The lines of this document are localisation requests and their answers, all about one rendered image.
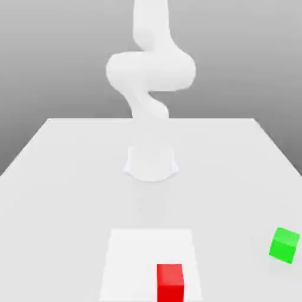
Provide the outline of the small red cube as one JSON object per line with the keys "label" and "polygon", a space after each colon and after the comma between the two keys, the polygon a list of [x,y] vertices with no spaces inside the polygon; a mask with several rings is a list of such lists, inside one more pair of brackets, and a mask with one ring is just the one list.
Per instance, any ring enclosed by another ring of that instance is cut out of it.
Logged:
{"label": "small red cube", "polygon": [[157,302],[183,302],[184,287],[181,264],[157,265]]}

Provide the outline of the small green cube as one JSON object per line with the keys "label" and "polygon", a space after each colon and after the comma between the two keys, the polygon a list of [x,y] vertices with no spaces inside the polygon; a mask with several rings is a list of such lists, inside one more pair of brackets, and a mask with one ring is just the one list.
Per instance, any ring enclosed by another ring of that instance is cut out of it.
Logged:
{"label": "small green cube", "polygon": [[297,250],[299,239],[300,234],[278,227],[271,242],[269,255],[291,264]]}

